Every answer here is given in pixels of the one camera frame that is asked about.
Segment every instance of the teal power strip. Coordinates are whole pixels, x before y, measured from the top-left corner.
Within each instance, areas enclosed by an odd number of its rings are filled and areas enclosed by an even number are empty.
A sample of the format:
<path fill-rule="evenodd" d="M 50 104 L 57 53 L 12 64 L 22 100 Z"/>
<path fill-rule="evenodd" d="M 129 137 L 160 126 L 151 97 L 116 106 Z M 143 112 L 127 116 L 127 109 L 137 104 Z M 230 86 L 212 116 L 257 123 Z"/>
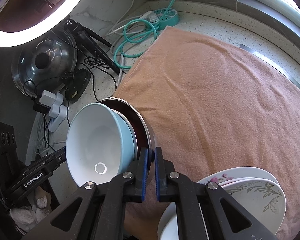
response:
<path fill-rule="evenodd" d="M 160 18 L 163 13 L 166 11 L 166 8 L 158 9 L 153 11 L 158 18 Z M 179 14 L 175 9 L 169 9 L 164 18 L 159 23 L 158 31 L 162 31 L 166 26 L 174 26 L 179 22 Z"/>

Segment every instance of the ring light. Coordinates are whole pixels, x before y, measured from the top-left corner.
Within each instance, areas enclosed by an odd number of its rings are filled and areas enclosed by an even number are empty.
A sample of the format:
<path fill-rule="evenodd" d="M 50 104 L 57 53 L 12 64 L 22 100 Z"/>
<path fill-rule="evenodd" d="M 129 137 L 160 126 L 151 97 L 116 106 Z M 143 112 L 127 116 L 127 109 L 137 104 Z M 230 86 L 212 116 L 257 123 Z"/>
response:
<path fill-rule="evenodd" d="M 0 47 L 17 46 L 41 36 L 67 17 L 79 1 L 65 0 L 52 14 L 26 30 L 12 33 L 0 30 Z"/>

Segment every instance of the orange towel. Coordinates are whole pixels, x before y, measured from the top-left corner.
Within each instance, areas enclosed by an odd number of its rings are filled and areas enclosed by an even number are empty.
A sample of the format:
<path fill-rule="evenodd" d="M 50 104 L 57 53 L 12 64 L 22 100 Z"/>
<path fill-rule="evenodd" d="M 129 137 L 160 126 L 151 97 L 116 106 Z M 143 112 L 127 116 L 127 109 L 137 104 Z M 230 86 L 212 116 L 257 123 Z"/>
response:
<path fill-rule="evenodd" d="M 163 157 L 198 181 L 237 166 L 271 172 L 287 198 L 277 233 L 300 230 L 300 90 L 249 52 L 196 33 L 167 27 L 116 91 L 149 121 Z M 167 203 L 155 180 L 144 203 L 128 203 L 125 228 L 156 239 Z"/>

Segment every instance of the teal cable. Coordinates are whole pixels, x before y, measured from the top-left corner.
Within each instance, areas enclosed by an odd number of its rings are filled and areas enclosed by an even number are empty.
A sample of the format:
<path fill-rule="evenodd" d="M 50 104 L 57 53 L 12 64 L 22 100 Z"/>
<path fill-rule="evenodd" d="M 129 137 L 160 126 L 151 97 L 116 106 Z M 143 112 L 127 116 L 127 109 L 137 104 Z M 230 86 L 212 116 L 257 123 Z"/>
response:
<path fill-rule="evenodd" d="M 171 0 L 170 4 L 168 5 L 167 9 L 165 10 L 165 12 L 163 13 L 163 15 L 160 17 L 160 19 L 156 22 L 155 25 L 153 25 L 151 22 L 147 21 L 147 20 L 143 20 L 143 19 L 135 19 L 132 20 L 130 22 L 127 23 L 127 25 L 124 27 L 123 29 L 123 36 L 125 38 L 125 41 L 122 42 L 119 47 L 116 49 L 114 56 L 113 56 L 113 60 L 114 63 L 118 66 L 118 68 L 122 68 L 122 69 L 130 69 L 132 66 L 122 66 L 121 64 L 118 63 L 117 61 L 117 54 L 120 51 L 120 53 L 124 56 L 124 57 L 128 57 L 128 58 L 135 58 L 135 57 L 140 57 L 143 53 L 139 53 L 139 54 L 135 54 L 135 55 L 127 55 L 123 52 L 123 46 L 126 43 L 141 43 L 143 42 L 145 39 L 147 39 L 152 33 L 154 34 L 154 39 L 152 41 L 152 43 L 157 39 L 158 33 L 157 33 L 157 29 L 159 28 L 159 23 L 164 19 L 164 17 L 166 16 L 166 14 L 168 13 L 168 11 L 170 10 L 171 6 L 173 5 L 175 0 Z M 129 37 L 127 36 L 127 29 L 129 27 L 129 25 L 134 24 L 136 22 L 143 22 L 146 25 L 148 25 L 150 27 L 150 30 L 145 30 L 142 31 L 142 33 L 137 33 L 136 35 L 130 35 Z"/>

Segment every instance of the stacked plates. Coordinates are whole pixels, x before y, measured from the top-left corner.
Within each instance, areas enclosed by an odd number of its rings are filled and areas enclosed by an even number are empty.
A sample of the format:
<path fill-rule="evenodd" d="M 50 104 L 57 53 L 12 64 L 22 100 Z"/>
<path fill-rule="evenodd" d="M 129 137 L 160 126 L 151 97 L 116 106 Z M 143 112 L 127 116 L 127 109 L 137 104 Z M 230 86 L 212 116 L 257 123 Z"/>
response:
<path fill-rule="evenodd" d="M 286 198 L 276 178 L 260 168 L 237 167 L 212 174 L 198 183 L 218 183 L 274 235 L 286 212 Z M 177 240 L 175 203 L 164 211 L 158 225 L 158 239 Z"/>

